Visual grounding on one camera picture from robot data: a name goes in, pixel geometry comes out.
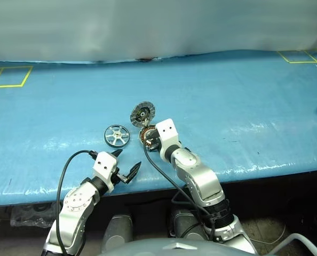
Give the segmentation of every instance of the wrinkled plastic sheet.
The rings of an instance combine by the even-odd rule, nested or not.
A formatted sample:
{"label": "wrinkled plastic sheet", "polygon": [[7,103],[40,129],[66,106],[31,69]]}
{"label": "wrinkled plastic sheet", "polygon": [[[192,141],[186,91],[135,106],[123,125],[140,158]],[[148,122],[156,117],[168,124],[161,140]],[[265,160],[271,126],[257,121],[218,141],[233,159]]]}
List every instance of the wrinkled plastic sheet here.
{"label": "wrinkled plastic sheet", "polygon": [[317,47],[317,0],[0,0],[0,60]]}
{"label": "wrinkled plastic sheet", "polygon": [[[146,160],[139,129],[130,122],[144,100],[156,107],[153,123],[172,118],[184,146],[221,182],[317,170],[317,63],[233,51],[149,63],[1,65],[33,69],[23,87],[0,88],[0,205],[55,200],[71,154],[113,150],[104,142],[112,124],[131,135],[119,157],[120,172],[142,161],[135,179],[112,194],[171,188]],[[22,80],[26,71],[5,69],[0,84]],[[158,153],[150,155],[183,185]],[[92,166],[87,155],[71,162],[62,197],[92,177]]]}

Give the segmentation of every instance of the robotic arm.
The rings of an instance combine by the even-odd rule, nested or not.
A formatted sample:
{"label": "robotic arm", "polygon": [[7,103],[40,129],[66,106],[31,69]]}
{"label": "robotic arm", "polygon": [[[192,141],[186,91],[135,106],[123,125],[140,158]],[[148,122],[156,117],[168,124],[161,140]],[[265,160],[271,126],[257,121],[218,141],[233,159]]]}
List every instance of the robotic arm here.
{"label": "robotic arm", "polygon": [[231,213],[216,174],[195,153],[181,146],[172,119],[157,123],[155,128],[147,136],[152,143],[151,150],[159,150],[161,159],[171,163],[178,178],[186,183],[193,201],[210,213],[209,222],[204,226],[206,233],[210,235],[212,221],[215,225],[213,235],[216,242],[256,253],[238,217]]}
{"label": "robotic arm", "polygon": [[[67,255],[79,254],[84,244],[85,223],[92,213],[94,206],[106,192],[111,192],[120,181],[129,183],[137,174],[140,162],[131,170],[129,175],[119,174],[118,155],[121,149],[112,153],[100,152],[93,158],[94,177],[86,178],[79,187],[72,189],[64,198],[64,204],[59,215],[60,238]],[[66,255],[58,242],[56,221],[46,239],[42,256]]]}

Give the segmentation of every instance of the blue table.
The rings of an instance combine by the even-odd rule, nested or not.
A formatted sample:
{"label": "blue table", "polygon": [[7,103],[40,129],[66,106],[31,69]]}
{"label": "blue table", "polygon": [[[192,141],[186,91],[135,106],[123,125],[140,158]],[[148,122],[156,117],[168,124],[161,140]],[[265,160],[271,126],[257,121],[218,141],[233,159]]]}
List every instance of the blue table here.
{"label": "blue table", "polygon": [[[300,54],[282,55],[292,62]],[[112,150],[104,142],[112,124],[131,133],[121,172],[142,161],[137,177],[113,194],[171,188],[146,161],[130,123],[131,110],[145,100],[156,107],[153,123],[172,118],[183,144],[221,182],[317,170],[317,62],[285,59],[231,51],[148,63],[0,62],[0,205],[53,201],[72,153]],[[88,156],[75,158],[62,196],[90,177],[92,166]]]}

